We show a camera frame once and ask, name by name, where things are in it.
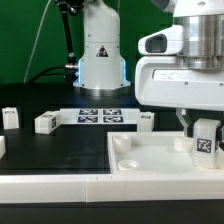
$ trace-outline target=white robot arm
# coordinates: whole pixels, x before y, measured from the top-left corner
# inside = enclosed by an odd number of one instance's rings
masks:
[[[139,41],[147,56],[136,67],[136,98],[143,105],[177,108],[187,135],[186,109],[224,111],[224,0],[152,2],[163,11],[172,8],[174,24]],[[195,165],[216,167],[218,143],[224,143],[220,127],[217,120],[194,124]]]

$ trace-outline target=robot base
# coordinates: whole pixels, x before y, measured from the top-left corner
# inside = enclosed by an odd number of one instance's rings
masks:
[[[78,85],[73,86],[75,93],[80,93],[88,96],[117,96],[122,94],[129,94],[131,92],[130,82],[125,83],[122,87],[117,89],[88,89]]]

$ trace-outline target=metal part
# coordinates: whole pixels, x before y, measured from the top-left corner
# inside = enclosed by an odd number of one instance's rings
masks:
[[[78,70],[79,66],[77,64],[66,64],[65,69],[67,69],[67,70]]]
[[[224,67],[224,15],[176,17],[184,27],[184,66],[191,69]]]
[[[83,87],[77,87],[74,86],[74,92],[81,93],[88,96],[117,96],[122,94],[128,94],[130,93],[131,87],[130,86],[124,86],[119,89],[86,89]]]
[[[188,110],[177,108],[176,109],[176,115],[180,121],[180,123],[184,127],[184,136],[187,137],[187,128],[191,125],[192,121],[189,117]]]

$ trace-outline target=black table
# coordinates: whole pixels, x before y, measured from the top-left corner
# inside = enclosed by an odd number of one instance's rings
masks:
[[[134,92],[126,96],[90,97],[63,84],[9,84],[0,87],[0,106],[17,107],[21,128],[4,131],[7,153],[1,175],[110,173],[108,131],[136,131],[136,125],[62,125],[49,136],[34,133],[34,118],[61,108],[140,108]],[[165,111],[175,117],[173,109]],[[162,130],[157,118],[156,129]],[[176,124],[169,130],[180,130]],[[224,223],[224,201],[146,201],[111,203],[2,204],[0,223]]]

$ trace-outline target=black cable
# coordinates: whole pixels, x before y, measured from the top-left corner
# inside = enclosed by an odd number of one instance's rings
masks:
[[[64,73],[50,73],[50,74],[47,74],[48,72],[51,72],[51,71],[55,71],[55,70],[58,70],[58,69],[62,69],[64,68],[65,69],[65,66],[64,65],[57,65],[57,66],[53,66],[53,67],[50,67],[50,68],[47,68],[45,70],[43,70],[42,72],[38,73],[37,75],[35,75],[34,77],[32,77],[27,83],[28,84],[32,84],[34,83],[38,78],[42,77],[42,76],[53,76],[53,75],[65,75]]]

